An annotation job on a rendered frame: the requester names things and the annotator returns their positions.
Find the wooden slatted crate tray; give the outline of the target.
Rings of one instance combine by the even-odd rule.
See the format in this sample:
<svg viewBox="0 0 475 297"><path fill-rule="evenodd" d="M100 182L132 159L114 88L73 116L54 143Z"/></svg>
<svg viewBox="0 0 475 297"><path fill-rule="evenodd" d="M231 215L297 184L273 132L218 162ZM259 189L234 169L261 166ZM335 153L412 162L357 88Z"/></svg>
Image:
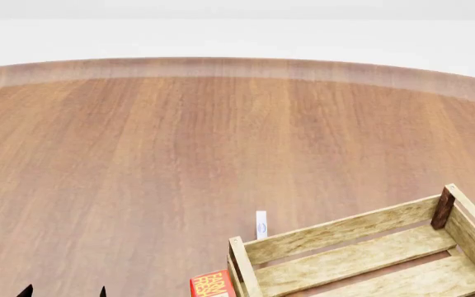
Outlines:
<svg viewBox="0 0 475 297"><path fill-rule="evenodd" d="M439 195L228 245L237 297L284 297L382 269L311 297L475 295L475 204L452 184Z"/></svg>

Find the red farm fresh carton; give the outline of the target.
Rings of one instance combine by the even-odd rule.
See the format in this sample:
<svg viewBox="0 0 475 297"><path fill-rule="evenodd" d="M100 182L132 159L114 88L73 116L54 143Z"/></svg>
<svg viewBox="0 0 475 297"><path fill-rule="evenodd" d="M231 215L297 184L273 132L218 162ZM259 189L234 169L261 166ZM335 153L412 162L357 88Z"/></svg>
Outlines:
<svg viewBox="0 0 475 297"><path fill-rule="evenodd" d="M190 279L190 294L191 297L237 297L227 269Z"/></svg>

